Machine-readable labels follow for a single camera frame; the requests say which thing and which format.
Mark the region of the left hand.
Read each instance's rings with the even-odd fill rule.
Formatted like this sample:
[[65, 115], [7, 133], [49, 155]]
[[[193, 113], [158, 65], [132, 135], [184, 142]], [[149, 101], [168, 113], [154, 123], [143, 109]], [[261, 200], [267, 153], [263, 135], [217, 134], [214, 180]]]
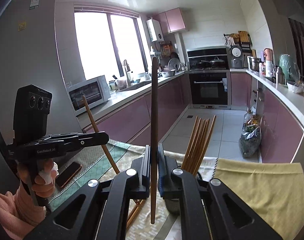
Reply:
[[[55, 178], [57, 177], [57, 171], [53, 169], [54, 162], [52, 159], [47, 159], [44, 161], [43, 171], [51, 176], [51, 182], [48, 183], [39, 174], [35, 177], [35, 182], [32, 183], [31, 189], [36, 196], [42, 199], [47, 199], [53, 195], [55, 191]], [[19, 163], [17, 166], [17, 172], [21, 183], [23, 185], [28, 185], [30, 173], [25, 165]]]

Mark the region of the pink sleeved left forearm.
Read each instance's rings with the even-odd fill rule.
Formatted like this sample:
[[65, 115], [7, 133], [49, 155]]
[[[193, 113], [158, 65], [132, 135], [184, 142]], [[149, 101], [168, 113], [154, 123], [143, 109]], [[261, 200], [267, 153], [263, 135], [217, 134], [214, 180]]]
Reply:
[[0, 224], [12, 239], [23, 239], [45, 216], [46, 208], [35, 206], [22, 184], [15, 194], [0, 194]]

